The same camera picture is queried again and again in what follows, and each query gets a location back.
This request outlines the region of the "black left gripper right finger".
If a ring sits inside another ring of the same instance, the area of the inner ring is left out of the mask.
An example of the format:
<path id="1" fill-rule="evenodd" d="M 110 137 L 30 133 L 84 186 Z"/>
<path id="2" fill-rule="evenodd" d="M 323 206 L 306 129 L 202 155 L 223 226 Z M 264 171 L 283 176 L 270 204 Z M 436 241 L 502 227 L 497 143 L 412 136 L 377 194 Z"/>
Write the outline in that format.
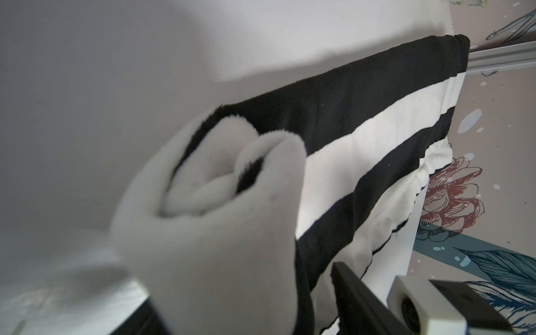
<path id="1" fill-rule="evenodd" d="M 331 277 L 336 295 L 340 334 L 412 334 L 346 264 L 335 262 Z"/>

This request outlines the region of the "black white striped pillowcase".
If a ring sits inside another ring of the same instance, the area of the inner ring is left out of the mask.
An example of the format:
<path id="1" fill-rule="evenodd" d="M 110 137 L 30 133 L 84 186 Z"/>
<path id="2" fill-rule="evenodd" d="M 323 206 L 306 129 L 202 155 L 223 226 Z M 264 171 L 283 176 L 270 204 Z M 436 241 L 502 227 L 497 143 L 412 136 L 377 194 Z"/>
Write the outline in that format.
<path id="1" fill-rule="evenodd" d="M 187 124 L 135 176 L 111 241 L 167 334 L 322 334 L 331 271 L 405 226 L 448 133 L 464 35 L 429 36 Z"/>

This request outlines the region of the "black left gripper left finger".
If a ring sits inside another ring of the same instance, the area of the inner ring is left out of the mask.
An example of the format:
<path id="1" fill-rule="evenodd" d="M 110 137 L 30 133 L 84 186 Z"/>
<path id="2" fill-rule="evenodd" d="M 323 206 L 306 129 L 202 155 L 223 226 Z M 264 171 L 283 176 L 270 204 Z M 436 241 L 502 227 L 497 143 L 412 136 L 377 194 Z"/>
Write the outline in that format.
<path id="1" fill-rule="evenodd" d="M 168 335 L 168 330 L 147 299 L 111 335 Z"/>

